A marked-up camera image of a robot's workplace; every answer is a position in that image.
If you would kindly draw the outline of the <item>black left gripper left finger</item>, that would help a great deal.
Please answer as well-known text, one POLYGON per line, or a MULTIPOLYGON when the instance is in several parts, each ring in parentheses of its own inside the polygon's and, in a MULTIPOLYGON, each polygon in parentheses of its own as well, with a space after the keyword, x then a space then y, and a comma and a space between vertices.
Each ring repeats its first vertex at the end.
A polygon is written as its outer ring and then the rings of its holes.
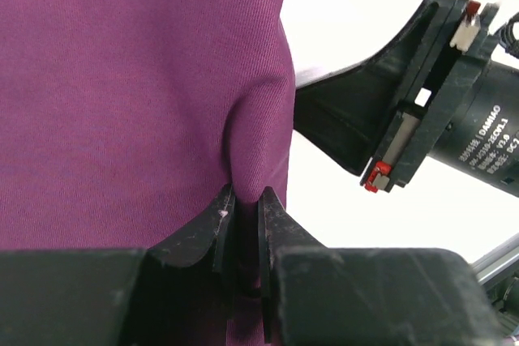
POLYGON ((2 344, 225 344, 234 205, 224 186, 150 249, 2 252, 2 344))

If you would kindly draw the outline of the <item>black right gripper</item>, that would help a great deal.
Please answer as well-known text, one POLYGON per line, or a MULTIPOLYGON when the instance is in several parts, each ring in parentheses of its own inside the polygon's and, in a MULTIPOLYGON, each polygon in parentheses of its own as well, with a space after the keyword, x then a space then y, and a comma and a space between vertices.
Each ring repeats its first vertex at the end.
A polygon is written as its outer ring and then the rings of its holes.
POLYGON ((355 176, 373 155, 361 180, 370 192, 405 187, 429 156, 518 195, 518 69, 491 58, 497 47, 517 57, 518 18, 493 32, 498 4, 462 2, 457 20, 457 0, 422 0, 375 55, 296 91, 298 133, 355 176), (392 119, 420 87, 426 103, 392 119))

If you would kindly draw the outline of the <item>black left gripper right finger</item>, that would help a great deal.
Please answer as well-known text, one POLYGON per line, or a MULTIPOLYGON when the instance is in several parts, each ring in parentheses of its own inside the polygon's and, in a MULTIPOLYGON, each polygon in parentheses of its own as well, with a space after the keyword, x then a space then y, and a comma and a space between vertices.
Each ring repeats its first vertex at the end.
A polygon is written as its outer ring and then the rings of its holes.
POLYGON ((272 188, 257 204, 264 339, 271 345, 501 345, 471 266, 443 249, 330 249, 272 188))

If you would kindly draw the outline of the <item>purple cloth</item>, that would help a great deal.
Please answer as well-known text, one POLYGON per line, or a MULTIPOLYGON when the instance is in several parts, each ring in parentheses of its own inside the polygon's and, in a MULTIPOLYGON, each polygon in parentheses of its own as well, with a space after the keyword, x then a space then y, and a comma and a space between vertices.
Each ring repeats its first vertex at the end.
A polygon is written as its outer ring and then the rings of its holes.
POLYGON ((264 342, 255 205, 285 200, 284 0, 1 0, 1 247, 148 248, 234 187, 228 345, 264 342))

